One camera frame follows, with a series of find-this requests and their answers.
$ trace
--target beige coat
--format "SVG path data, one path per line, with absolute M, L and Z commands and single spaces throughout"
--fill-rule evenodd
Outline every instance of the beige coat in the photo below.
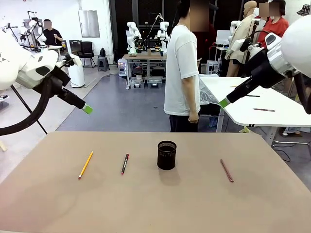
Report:
M 231 43 L 229 45 L 229 48 L 227 50 L 227 54 L 225 56 L 225 59 L 232 60 L 236 59 L 240 63 L 245 64 L 246 60 L 246 52 L 241 51 L 232 51 L 231 47 L 233 46 L 234 42 L 236 40 L 244 39 L 248 35 L 251 34 L 251 26 L 252 26 L 252 19 L 255 18 L 254 14 L 251 14 L 250 16 L 246 17 L 242 20 L 240 26 L 236 29 L 236 31 L 233 34 Z

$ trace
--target man in black shirt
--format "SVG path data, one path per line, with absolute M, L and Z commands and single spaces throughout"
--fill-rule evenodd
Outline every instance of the man in black shirt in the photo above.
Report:
M 43 34 L 47 39 L 45 44 L 61 46 L 64 40 L 59 31 L 52 28 L 52 22 L 49 19 L 44 20 L 44 28 L 46 29 L 43 31 Z

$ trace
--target black pants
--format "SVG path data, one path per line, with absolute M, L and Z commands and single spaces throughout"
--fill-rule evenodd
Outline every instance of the black pants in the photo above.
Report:
M 171 132 L 174 133 L 197 133 L 198 123 L 190 123 L 189 116 L 169 115 Z

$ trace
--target black t-shirt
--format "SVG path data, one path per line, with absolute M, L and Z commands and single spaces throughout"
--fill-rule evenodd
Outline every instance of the black t-shirt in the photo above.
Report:
M 56 30 L 56 29 L 52 29 L 52 30 L 45 29 L 43 31 L 43 34 L 47 39 L 45 42 L 46 45 L 58 45 L 58 46 L 62 45 L 62 42 L 60 42 L 58 39 L 56 39 L 54 37 L 54 34 L 56 34 L 58 37 L 62 38 L 62 36 L 58 30 Z

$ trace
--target gray stool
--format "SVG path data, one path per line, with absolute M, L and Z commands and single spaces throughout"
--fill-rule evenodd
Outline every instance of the gray stool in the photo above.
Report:
M 110 70 L 108 59 L 106 57 L 97 58 L 97 70 L 105 72 Z

